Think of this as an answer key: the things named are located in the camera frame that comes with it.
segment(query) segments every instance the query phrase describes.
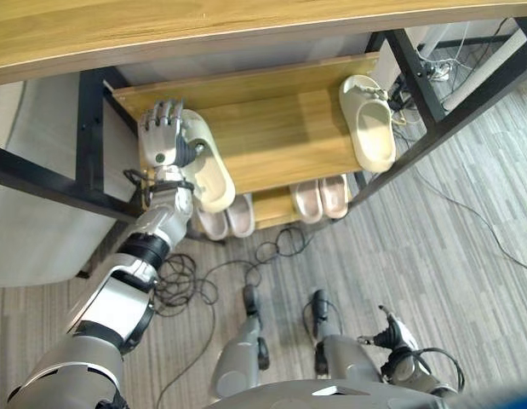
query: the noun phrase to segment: floor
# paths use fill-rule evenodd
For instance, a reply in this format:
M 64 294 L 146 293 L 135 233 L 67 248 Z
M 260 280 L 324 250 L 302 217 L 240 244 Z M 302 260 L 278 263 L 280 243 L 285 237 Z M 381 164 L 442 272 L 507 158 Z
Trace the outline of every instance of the floor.
M 442 50 L 436 58 L 453 52 Z M 461 58 L 474 64 L 473 55 Z M 439 85 L 441 95 L 448 86 Z M 415 113 L 408 114 L 412 121 Z M 417 137 L 421 126 L 403 131 Z M 403 149 L 401 141 L 398 146 Z M 443 192 L 479 210 L 507 251 L 527 263 L 527 83 L 416 168 Z M 253 257 L 255 247 L 278 231 L 230 239 L 225 248 L 185 241 L 177 250 L 193 256 L 200 276 L 218 263 Z M 345 333 L 353 337 L 384 328 L 378 304 L 395 310 L 421 346 L 447 349 L 461 362 L 468 393 L 527 383 L 527 271 L 500 253 L 476 218 L 429 190 L 413 170 L 345 220 L 315 233 L 299 256 L 280 258 L 261 271 L 264 335 L 272 360 L 263 383 L 314 376 L 301 308 L 317 288 L 329 291 Z M 242 277 L 239 266 L 213 273 L 220 289 L 215 335 L 160 407 L 209 403 L 218 353 L 243 321 Z M 57 341 L 66 311 L 85 285 L 72 279 L 0 289 L 0 407 Z M 132 408 L 155 406 L 160 389 L 203 347 L 210 324 L 209 307 L 200 299 L 178 317 L 154 318 L 141 345 L 125 357 L 124 394 Z M 378 364 L 386 358 L 383 351 L 368 350 Z M 429 361 L 443 380 L 454 382 L 446 360 Z

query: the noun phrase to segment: beige slipper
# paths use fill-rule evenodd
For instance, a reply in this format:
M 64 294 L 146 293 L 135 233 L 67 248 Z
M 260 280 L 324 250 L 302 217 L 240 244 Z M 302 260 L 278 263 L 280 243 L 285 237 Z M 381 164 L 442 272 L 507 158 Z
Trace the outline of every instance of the beige slipper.
M 235 237 L 250 236 L 255 230 L 254 206 L 251 194 L 239 194 L 226 209 L 231 233 Z
M 324 213 L 332 219 L 340 219 L 348 212 L 347 176 L 338 175 L 320 179 L 320 198 Z
M 184 109 L 181 117 L 186 126 L 186 142 L 203 145 L 194 162 L 182 169 L 186 179 L 195 185 L 194 196 L 204 211 L 217 213 L 235 199 L 235 185 L 221 160 L 209 126 L 198 113 Z
M 359 164 L 370 172 L 390 169 L 396 145 L 387 92 L 372 78 L 352 75 L 342 83 L 339 101 Z
M 305 223 L 316 223 L 322 219 L 324 209 L 320 200 L 318 180 L 304 181 L 289 187 L 297 214 Z
M 198 220 L 201 222 L 201 226 L 208 238 L 211 240 L 223 240 L 228 233 L 226 212 L 208 213 L 199 207 L 196 209 Z

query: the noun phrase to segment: robotic hand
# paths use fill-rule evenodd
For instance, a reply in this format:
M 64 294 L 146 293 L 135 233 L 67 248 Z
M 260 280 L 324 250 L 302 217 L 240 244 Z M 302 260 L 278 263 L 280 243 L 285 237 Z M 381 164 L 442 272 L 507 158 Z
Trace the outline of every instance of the robotic hand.
M 151 204 L 117 253 L 93 276 L 70 313 L 66 334 L 9 397 L 7 409 L 125 408 L 122 355 L 141 340 L 153 316 L 157 271 L 183 239 L 192 215 L 193 185 L 182 168 L 198 155 L 183 135 L 182 102 L 159 102 L 140 121 L 140 144 L 154 168 Z

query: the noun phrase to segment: black cable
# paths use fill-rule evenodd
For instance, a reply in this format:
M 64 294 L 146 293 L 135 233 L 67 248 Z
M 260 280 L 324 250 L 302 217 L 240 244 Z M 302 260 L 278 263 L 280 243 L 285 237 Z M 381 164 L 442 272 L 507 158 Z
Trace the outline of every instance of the black cable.
M 483 53 L 479 56 L 479 58 L 477 59 L 477 61 L 475 62 L 475 65 L 472 67 L 472 69 L 469 71 L 469 73 L 467 74 L 467 77 L 461 82 L 460 85 L 458 85 L 458 87 L 455 89 L 454 88 L 454 85 L 456 83 L 456 77 L 458 76 L 458 65 L 456 65 L 456 70 L 455 70 L 455 74 L 454 74 L 454 78 L 452 80 L 452 85 L 450 86 L 451 87 L 451 91 L 449 94 L 447 94 L 446 96 L 444 96 L 442 100 L 444 100 L 445 98 L 447 98 L 448 96 L 452 95 L 454 93 L 454 91 L 456 91 L 458 88 L 460 88 L 466 81 L 469 77 L 471 77 L 471 75 L 475 72 L 475 70 L 477 70 L 478 68 L 478 65 L 481 63 L 481 61 L 483 60 L 484 56 L 486 55 L 486 53 L 488 52 L 488 49 L 490 48 L 490 45 L 492 44 L 492 42 L 494 41 L 494 38 L 498 35 L 498 33 L 500 32 L 501 28 L 503 27 L 503 25 L 505 24 L 505 22 L 509 20 L 509 18 L 505 18 L 503 19 L 501 22 L 500 22 L 500 25 L 498 26 L 498 28 L 495 30 L 494 34 L 492 34 L 492 36 L 489 38 L 489 40 L 486 42 L 486 43 L 483 43 L 483 44 L 480 44 L 477 49 L 475 49 L 472 54 L 476 54 L 478 53 L 485 45 L 486 45 L 486 48 L 484 49 Z
M 197 263 L 191 256 L 178 253 L 173 254 L 167 259 L 166 265 L 169 268 L 161 268 L 158 271 L 160 280 L 153 294 L 153 304 L 155 305 L 156 314 L 162 317 L 175 317 L 184 312 L 193 298 L 199 295 L 203 299 L 203 302 L 211 308 L 212 326 L 209 337 L 197 356 L 161 389 L 156 409 L 159 408 L 166 391 L 204 355 L 214 336 L 216 322 L 215 304 L 220 298 L 218 286 L 209 279 L 209 276 L 220 268 L 240 264 L 245 266 L 245 270 L 243 271 L 244 284 L 252 284 L 257 287 L 262 280 L 261 271 L 259 270 L 260 266 L 270 264 L 280 257 L 292 257 L 301 254 L 313 238 L 314 235 L 307 237 L 305 232 L 298 227 L 290 226 L 283 228 L 274 241 L 265 241 L 255 248 L 255 262 L 241 259 L 223 262 L 207 271 L 202 278 L 198 277 Z
M 445 355 L 447 358 L 449 358 L 452 363 L 454 364 L 455 368 L 456 368 L 456 376 L 457 376 L 457 379 L 456 379 L 456 383 L 457 383 L 457 388 L 458 388 L 458 392 L 461 393 L 465 386 L 466 386 L 466 377 L 464 375 L 464 371 L 461 369 L 461 366 L 460 366 L 460 363 L 458 362 L 458 360 L 452 356 L 452 354 L 450 352 L 447 352 L 445 351 L 444 349 L 441 349 L 441 348 L 423 348 L 423 349 L 418 349 L 416 351 L 412 351 L 412 356 L 415 357 L 416 360 L 418 360 L 419 362 L 421 362 L 421 364 L 424 365 L 424 367 L 426 368 L 426 370 L 431 374 L 432 371 L 429 367 L 429 365 L 422 359 L 422 355 L 423 354 L 426 354 L 428 352 L 434 352 L 434 353 L 437 353 L 437 354 L 443 354 Z
M 198 360 L 201 359 L 201 357 L 204 355 L 204 353 L 208 350 L 209 346 L 210 346 L 210 342 L 212 341 L 212 338 L 214 337 L 214 332 L 215 332 L 215 307 L 214 307 L 214 304 L 209 304 L 210 306 L 210 310 L 212 311 L 212 327 L 210 329 L 210 334 L 209 334 L 209 337 L 206 339 L 206 342 L 204 343 L 204 346 L 203 348 L 201 349 L 201 352 L 198 353 L 198 355 L 195 357 L 194 360 L 192 360 L 188 366 L 186 366 L 178 375 L 176 375 L 174 378 L 172 378 L 172 380 L 167 383 L 162 389 L 161 389 L 161 392 L 159 393 L 159 397 L 158 397 L 158 402 L 157 404 L 155 405 L 156 409 L 159 408 L 159 405 L 161 404 L 161 400 L 163 400 L 163 397 L 164 397 L 164 394 L 165 392 L 172 386 L 174 385 L 178 379 L 180 379 L 181 377 L 183 377 L 187 371 L 189 371 L 197 362 Z
M 393 129 L 393 134 L 395 136 L 397 136 L 400 140 L 402 140 L 407 145 L 407 148 L 410 149 L 409 139 L 407 139 L 405 137 L 405 135 L 401 131 L 399 131 L 399 130 L 394 128 Z M 418 176 L 419 180 L 421 182 L 423 182 L 427 187 L 429 187 L 438 196 L 440 196 L 441 198 L 451 202 L 452 204 L 460 206 L 462 209 L 468 210 L 469 212 L 474 214 L 490 230 L 490 233 L 492 234 L 492 238 L 494 239 L 495 243 L 498 245 L 501 253 L 503 253 L 503 255 L 505 255 L 511 262 L 514 262 L 515 264 L 517 264 L 520 267 L 525 268 L 527 270 L 527 265 L 526 264 L 524 264 L 519 259 L 517 259 L 514 256 L 512 256 L 511 253 L 509 253 L 503 247 L 503 245 L 501 244 L 501 241 L 498 238 L 498 235 L 495 232 L 494 228 L 490 225 L 490 223 L 479 212 L 477 212 L 472 207 L 469 207 L 467 204 L 463 204 L 462 202 L 459 202 L 459 201 L 447 196 L 446 194 L 441 192 L 439 189 L 437 189 L 428 179 L 426 179 L 416 167 L 413 167 L 413 169 L 415 170 L 415 173 Z
M 140 172 L 136 169 L 125 169 L 123 170 L 123 176 L 127 178 L 133 185 L 136 187 L 136 192 L 142 192 L 144 203 L 146 206 L 150 205 L 150 189 L 149 189 L 149 181 L 154 181 L 153 179 L 149 178 L 148 175 Z M 144 188 L 142 188 L 142 181 L 145 181 L 146 184 Z

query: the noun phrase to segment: wooden shelf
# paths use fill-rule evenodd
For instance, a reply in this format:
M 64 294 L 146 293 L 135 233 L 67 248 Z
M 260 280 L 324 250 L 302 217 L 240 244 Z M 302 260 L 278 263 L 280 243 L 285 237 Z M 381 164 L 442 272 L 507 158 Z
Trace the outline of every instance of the wooden shelf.
M 299 220 L 288 187 L 254 193 L 252 201 L 257 230 Z
M 339 106 L 341 82 L 367 74 L 378 54 L 272 70 L 117 89 L 133 116 L 185 98 L 209 124 L 237 193 L 360 170 Z

